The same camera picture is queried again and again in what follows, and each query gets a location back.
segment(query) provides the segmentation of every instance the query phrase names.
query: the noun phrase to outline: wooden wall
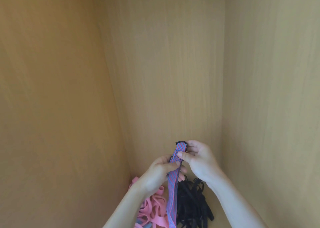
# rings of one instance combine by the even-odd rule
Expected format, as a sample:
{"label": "wooden wall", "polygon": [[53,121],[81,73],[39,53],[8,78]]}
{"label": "wooden wall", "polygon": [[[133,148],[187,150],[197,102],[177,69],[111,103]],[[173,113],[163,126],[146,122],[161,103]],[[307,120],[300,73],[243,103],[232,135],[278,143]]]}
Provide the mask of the wooden wall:
{"label": "wooden wall", "polygon": [[129,166],[92,0],[0,0],[0,226],[102,227]]}
{"label": "wooden wall", "polygon": [[220,158],[224,0],[95,0],[132,173],[175,141]]}
{"label": "wooden wall", "polygon": [[226,0],[223,163],[269,227],[320,226],[320,0]]}

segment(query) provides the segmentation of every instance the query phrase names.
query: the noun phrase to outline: pile of pink straps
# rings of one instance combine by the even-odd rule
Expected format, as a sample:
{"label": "pile of pink straps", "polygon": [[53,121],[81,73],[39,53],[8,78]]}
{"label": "pile of pink straps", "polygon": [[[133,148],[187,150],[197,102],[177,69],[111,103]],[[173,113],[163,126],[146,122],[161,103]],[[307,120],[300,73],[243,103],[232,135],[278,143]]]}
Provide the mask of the pile of pink straps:
{"label": "pile of pink straps", "polygon": [[[138,180],[138,177],[133,178],[129,188]],[[169,228],[168,216],[166,211],[167,200],[162,197],[165,188],[159,187],[158,191],[151,197],[144,200],[138,212],[137,220],[134,227],[143,228],[144,225],[152,223],[152,227],[156,225]]]}

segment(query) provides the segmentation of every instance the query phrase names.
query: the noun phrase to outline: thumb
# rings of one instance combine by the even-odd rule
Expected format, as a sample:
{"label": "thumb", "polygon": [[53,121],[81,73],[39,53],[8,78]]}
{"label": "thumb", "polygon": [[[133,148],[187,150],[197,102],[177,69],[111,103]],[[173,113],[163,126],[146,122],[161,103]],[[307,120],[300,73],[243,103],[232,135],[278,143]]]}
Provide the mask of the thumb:
{"label": "thumb", "polygon": [[177,161],[177,162],[163,164],[163,167],[164,167],[166,173],[168,173],[168,172],[174,171],[175,169],[179,168],[180,165],[181,165],[180,161]]}
{"label": "thumb", "polygon": [[192,158],[194,157],[194,156],[190,155],[189,153],[182,152],[182,151],[178,152],[177,156],[178,156],[179,158],[181,158],[182,160],[188,162],[188,163],[190,163],[190,161],[191,161]]}

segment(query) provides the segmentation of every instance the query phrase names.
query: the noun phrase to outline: striped strap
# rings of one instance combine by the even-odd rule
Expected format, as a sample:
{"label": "striped strap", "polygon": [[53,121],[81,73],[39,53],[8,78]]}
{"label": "striped strap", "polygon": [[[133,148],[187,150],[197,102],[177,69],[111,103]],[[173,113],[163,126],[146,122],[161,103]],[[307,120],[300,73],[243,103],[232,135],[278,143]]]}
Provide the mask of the striped strap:
{"label": "striped strap", "polygon": [[[185,141],[176,142],[176,149],[170,159],[170,162],[180,161],[182,159],[177,157],[177,153],[179,151],[185,152],[187,149],[187,143]],[[168,214],[168,221],[169,221],[169,228],[176,228],[177,227],[177,192],[178,192],[178,175],[179,169],[176,169],[172,172],[168,173],[168,190],[169,190],[169,199],[167,203],[167,214]]]}

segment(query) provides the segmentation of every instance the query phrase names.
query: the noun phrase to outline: person's right arm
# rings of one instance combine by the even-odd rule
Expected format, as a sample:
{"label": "person's right arm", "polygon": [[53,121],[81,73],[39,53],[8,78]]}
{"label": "person's right arm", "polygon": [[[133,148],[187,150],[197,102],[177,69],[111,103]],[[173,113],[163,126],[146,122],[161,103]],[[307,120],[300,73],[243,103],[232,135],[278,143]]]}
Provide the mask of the person's right arm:
{"label": "person's right arm", "polygon": [[195,140],[187,143],[187,152],[179,152],[178,157],[188,162],[193,173],[214,191],[232,228],[267,228],[259,214],[220,169],[209,146]]}

